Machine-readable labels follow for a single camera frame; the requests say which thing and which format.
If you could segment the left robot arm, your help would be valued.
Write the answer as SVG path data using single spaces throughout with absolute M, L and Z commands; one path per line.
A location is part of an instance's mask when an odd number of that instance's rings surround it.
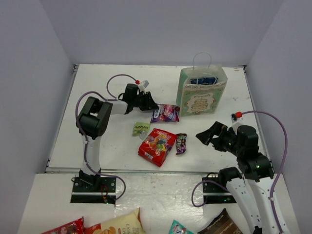
M 83 137 L 83 166 L 79 179 L 88 190 L 94 192 L 101 187 L 99 148 L 111 115 L 127 115 L 134 108 L 151 111 L 158 108 L 151 93 L 145 91 L 148 81 L 127 84 L 122 98 L 108 100 L 96 91 L 84 93 L 75 108 L 76 126 Z

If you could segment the purple foxs candy bag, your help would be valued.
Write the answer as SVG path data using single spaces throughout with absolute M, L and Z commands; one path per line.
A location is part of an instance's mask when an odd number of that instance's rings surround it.
M 179 122 L 179 110 L 176 105 L 159 104 L 158 108 L 153 110 L 150 123 Z

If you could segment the brown m&m packet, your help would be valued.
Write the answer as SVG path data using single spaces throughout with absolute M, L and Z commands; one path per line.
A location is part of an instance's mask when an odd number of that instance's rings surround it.
M 181 155 L 186 152 L 187 134 L 179 133 L 176 136 L 177 136 L 175 141 L 176 155 Z

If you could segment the decorated paper bag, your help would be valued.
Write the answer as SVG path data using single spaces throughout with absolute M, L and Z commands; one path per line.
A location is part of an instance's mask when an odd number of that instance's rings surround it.
M 228 77 L 222 65 L 212 65 L 212 57 L 208 52 L 209 62 L 205 66 L 192 66 L 181 69 L 176 104 L 180 108 L 179 116 L 195 116 L 200 114 L 213 114 L 222 98 Z M 218 81 L 213 85 L 190 84 L 192 78 L 217 77 Z

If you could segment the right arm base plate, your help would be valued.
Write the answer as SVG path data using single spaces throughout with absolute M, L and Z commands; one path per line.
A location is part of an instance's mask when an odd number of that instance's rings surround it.
M 213 181 L 225 188 L 225 185 L 221 183 L 219 173 L 208 173 L 206 177 L 202 178 L 202 181 Z M 234 204 L 236 200 L 231 193 L 227 190 L 219 187 L 217 184 L 205 182 L 202 185 L 203 188 L 203 201 L 206 204 Z

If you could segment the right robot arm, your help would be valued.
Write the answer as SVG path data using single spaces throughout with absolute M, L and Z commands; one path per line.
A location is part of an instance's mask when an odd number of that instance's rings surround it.
M 269 159 L 259 151 L 256 129 L 239 121 L 231 127 L 216 121 L 196 138 L 236 156 L 238 166 L 220 170 L 216 185 L 234 197 L 251 233 L 290 233 L 274 190 L 278 177 Z

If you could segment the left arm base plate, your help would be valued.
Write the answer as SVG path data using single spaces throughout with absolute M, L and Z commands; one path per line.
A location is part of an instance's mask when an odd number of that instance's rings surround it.
M 95 185 L 72 178 L 73 188 L 70 203 L 116 204 L 116 178 L 101 177 Z

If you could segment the small green candy packet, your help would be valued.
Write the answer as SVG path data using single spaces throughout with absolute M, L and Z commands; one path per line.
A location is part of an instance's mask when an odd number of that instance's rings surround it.
M 133 126 L 132 136 L 144 140 L 150 130 L 150 124 L 136 121 Z

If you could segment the blue kettle chips bag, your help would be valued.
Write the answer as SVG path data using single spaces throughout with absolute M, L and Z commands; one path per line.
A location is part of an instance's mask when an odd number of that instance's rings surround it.
M 218 81 L 217 77 L 202 77 L 202 78 L 192 78 L 190 79 L 190 84 L 196 85 L 213 85 Z

